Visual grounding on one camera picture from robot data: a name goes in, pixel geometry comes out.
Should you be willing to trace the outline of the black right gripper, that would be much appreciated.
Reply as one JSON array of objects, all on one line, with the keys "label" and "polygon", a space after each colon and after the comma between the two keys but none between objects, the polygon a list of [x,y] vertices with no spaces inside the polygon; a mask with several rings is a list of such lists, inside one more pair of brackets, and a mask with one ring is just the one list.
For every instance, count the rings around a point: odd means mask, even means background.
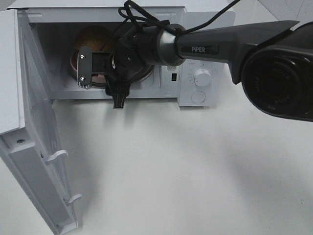
[{"label": "black right gripper", "polygon": [[159,32],[160,28],[156,26],[133,27],[122,37],[113,37],[116,40],[113,49],[93,51],[92,77],[104,75],[106,85],[102,88],[112,95],[115,109],[124,108],[130,87],[139,78],[139,73],[159,62],[155,45]]}]

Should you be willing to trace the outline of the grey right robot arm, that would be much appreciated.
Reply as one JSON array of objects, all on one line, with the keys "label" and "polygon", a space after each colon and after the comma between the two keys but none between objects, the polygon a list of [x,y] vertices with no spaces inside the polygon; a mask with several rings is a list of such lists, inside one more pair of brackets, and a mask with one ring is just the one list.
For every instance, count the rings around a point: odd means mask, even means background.
[{"label": "grey right robot arm", "polygon": [[121,108],[144,69],[185,60],[225,63],[248,100],[278,118],[313,119],[313,24],[296,21],[244,24],[183,33],[160,27],[130,30],[111,53],[94,52],[91,71],[103,74],[108,95]]}]

